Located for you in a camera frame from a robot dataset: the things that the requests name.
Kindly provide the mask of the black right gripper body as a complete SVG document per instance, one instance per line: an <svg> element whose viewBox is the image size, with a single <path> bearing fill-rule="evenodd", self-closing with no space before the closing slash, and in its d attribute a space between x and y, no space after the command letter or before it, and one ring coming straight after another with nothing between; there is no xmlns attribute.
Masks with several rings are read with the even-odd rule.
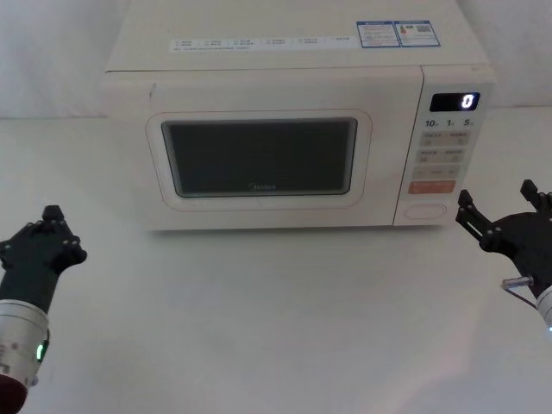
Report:
<svg viewBox="0 0 552 414"><path fill-rule="evenodd" d="M534 299L551 287L551 212L523 212L491 222L480 215L480 247L512 261Z"/></svg>

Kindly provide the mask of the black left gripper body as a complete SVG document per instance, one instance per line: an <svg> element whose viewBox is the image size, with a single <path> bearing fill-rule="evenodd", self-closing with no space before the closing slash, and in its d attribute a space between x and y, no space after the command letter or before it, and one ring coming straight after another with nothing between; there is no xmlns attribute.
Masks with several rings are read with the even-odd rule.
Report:
<svg viewBox="0 0 552 414"><path fill-rule="evenodd" d="M64 262L60 239L53 235L44 252L37 250L23 257L13 268L4 268L1 281L1 299L31 304L41 311L48 311L60 275L69 267L82 262Z"/></svg>

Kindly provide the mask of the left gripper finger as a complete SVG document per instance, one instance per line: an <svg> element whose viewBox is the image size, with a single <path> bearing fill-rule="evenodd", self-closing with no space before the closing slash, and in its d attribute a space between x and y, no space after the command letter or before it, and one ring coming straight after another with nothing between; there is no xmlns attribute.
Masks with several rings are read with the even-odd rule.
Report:
<svg viewBox="0 0 552 414"><path fill-rule="evenodd" d="M58 205L53 206L53 227L56 236L60 239L61 253L58 256L64 262L84 262L87 252L82 249L80 238L69 228Z"/></svg>
<svg viewBox="0 0 552 414"><path fill-rule="evenodd" d="M40 220L27 223L13 236L1 241L2 268L13 268L23 257L45 251L53 240L54 206L48 205L42 212Z"/></svg>

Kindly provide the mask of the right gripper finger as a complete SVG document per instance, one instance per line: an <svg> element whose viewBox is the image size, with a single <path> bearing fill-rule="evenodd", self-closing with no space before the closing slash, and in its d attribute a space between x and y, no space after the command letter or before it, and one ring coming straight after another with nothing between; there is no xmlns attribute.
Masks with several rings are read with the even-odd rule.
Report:
<svg viewBox="0 0 552 414"><path fill-rule="evenodd" d="M455 220L479 243L484 251L492 251L496 234L492 222L475 207L468 190L461 190Z"/></svg>
<svg viewBox="0 0 552 414"><path fill-rule="evenodd" d="M531 179L523 181L520 192L536 212L544 215L551 214L552 194L550 192L539 191Z"/></svg>

